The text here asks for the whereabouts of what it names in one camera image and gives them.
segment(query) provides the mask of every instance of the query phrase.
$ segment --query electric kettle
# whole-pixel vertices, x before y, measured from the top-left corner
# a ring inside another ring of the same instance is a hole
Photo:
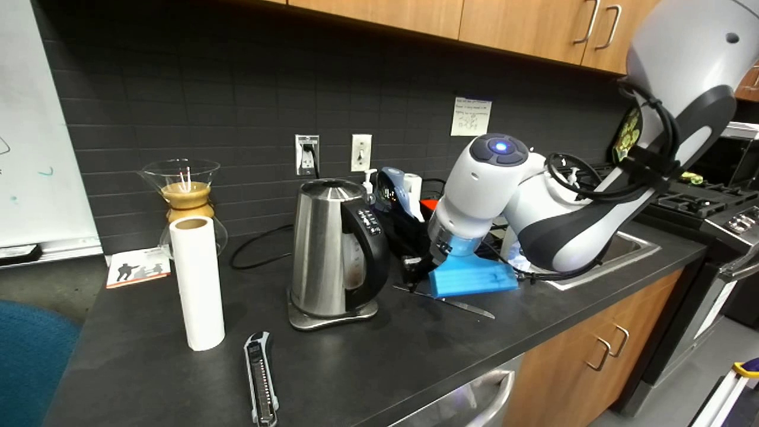
[[[289,324],[316,330],[372,317],[387,270],[389,246],[363,186],[338,178],[302,182],[294,220]]]

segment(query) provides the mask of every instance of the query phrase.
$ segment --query metal tongs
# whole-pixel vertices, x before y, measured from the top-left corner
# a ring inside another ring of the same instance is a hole
[[[280,409],[280,401],[276,401],[274,383],[270,377],[267,338],[270,338],[270,334],[265,330],[253,331],[241,347],[244,368],[247,368],[247,387],[250,393],[250,421],[255,427],[274,427],[276,409]]]

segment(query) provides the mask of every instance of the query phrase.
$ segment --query wooden cabinet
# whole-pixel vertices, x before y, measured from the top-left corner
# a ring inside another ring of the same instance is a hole
[[[591,424],[620,393],[681,270],[524,354],[505,427]]]
[[[759,102],[759,64],[739,80],[735,90],[738,100]]]
[[[461,0],[289,0],[294,7],[458,38]]]
[[[624,73],[656,0],[464,0],[460,39]]]

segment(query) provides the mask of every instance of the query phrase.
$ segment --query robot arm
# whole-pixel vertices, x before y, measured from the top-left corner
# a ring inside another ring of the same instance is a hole
[[[668,175],[728,125],[735,86],[759,58],[755,28],[759,0],[662,0],[627,51],[624,86],[638,102],[642,134],[624,163],[580,189],[554,172],[560,157],[525,152],[498,163],[498,143],[515,152],[524,144],[477,137],[458,157],[428,222],[434,256],[445,256],[438,246],[474,252],[503,211],[534,266],[554,273],[591,266]]]

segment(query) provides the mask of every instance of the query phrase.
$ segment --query wall outlet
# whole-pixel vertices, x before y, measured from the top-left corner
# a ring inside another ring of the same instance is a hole
[[[369,171],[372,163],[372,133],[350,134],[350,171]]]
[[[294,134],[294,175],[319,175],[318,134]]]

